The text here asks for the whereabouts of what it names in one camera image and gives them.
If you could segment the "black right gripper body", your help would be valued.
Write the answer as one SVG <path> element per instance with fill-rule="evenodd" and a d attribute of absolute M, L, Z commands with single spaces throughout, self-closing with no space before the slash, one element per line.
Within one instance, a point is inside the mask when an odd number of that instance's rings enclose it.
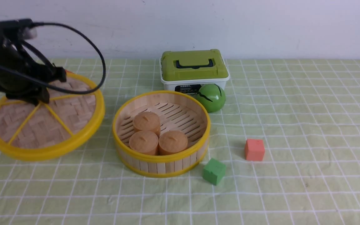
<path fill-rule="evenodd" d="M 28 79 L 38 78 L 46 82 L 50 74 L 48 66 L 36 63 L 27 52 L 20 47 L 12 47 L 3 32 L 0 32 L 0 92 L 9 99 L 17 99 L 37 105 L 39 102 L 49 103 L 47 88 Z"/>

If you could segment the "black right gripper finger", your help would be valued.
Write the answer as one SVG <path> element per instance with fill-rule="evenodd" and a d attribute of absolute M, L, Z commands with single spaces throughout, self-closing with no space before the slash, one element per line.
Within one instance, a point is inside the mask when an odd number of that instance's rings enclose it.
<path fill-rule="evenodd" d="M 46 83 L 52 83 L 54 81 L 65 83 L 67 81 L 66 70 L 63 67 L 46 66 L 44 69 L 44 81 Z"/>

